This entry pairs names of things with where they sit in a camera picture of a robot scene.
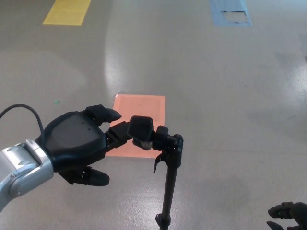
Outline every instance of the orange square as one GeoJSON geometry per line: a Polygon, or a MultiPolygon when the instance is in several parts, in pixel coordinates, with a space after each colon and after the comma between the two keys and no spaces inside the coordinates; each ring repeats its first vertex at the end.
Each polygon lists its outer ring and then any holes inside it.
{"type": "MultiPolygon", "coordinates": [[[[121,119],[112,122],[111,126],[114,126],[122,121],[128,122],[134,115],[151,117],[153,119],[155,129],[158,126],[164,126],[164,96],[118,94],[115,97],[113,109],[119,112],[122,117],[121,119]]],[[[155,151],[153,149],[149,151],[142,150],[134,146],[132,140],[129,140],[125,145],[111,150],[106,155],[112,157],[156,158],[159,154],[159,151],[155,151]]]]}

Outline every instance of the wire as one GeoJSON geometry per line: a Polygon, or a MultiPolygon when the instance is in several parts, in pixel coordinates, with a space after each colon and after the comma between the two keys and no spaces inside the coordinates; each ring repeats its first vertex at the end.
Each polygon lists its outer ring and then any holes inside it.
{"type": "Polygon", "coordinates": [[[30,107],[30,106],[28,106],[26,104],[14,104],[14,105],[11,105],[11,106],[7,107],[5,110],[3,110],[2,113],[0,113],[0,119],[8,111],[10,111],[11,109],[17,108],[17,107],[23,107],[23,108],[26,108],[27,110],[30,110],[34,114],[34,116],[36,117],[37,122],[38,122],[38,126],[39,126],[39,130],[40,130],[40,134],[41,134],[41,148],[45,150],[46,149],[46,141],[45,141],[44,127],[43,127],[43,123],[42,123],[38,113],[35,111],[35,109],[33,109],[32,107],[30,107]]]}

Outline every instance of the blue floor marking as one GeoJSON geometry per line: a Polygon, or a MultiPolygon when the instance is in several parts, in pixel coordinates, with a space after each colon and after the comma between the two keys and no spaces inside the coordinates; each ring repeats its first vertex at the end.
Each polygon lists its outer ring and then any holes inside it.
{"type": "Polygon", "coordinates": [[[221,26],[252,26],[244,0],[210,0],[213,23],[221,26]],[[247,22],[230,22],[223,12],[244,12],[247,22]]]}

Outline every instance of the yellow floor marking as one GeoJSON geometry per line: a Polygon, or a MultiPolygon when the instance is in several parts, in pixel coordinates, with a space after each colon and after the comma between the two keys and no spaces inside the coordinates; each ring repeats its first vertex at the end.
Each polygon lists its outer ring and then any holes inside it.
{"type": "Polygon", "coordinates": [[[82,25],[91,0],[56,0],[43,25],[82,25]]]}

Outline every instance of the concrete floor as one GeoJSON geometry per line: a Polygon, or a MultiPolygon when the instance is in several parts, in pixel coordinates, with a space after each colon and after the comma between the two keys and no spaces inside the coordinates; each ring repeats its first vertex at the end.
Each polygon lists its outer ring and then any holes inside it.
{"type": "MultiPolygon", "coordinates": [[[[81,27],[43,26],[52,4],[0,1],[1,110],[26,103],[46,125],[117,92],[165,95],[165,123],[185,139],[170,230],[265,230],[267,209],[307,202],[306,1],[247,0],[252,27],[214,26],[208,0],[92,0],[81,27]]],[[[1,148],[39,135],[21,110],[0,130],[1,148]]],[[[158,229],[166,166],[153,165],[106,158],[101,188],[56,175],[0,228],[158,229]]]]}

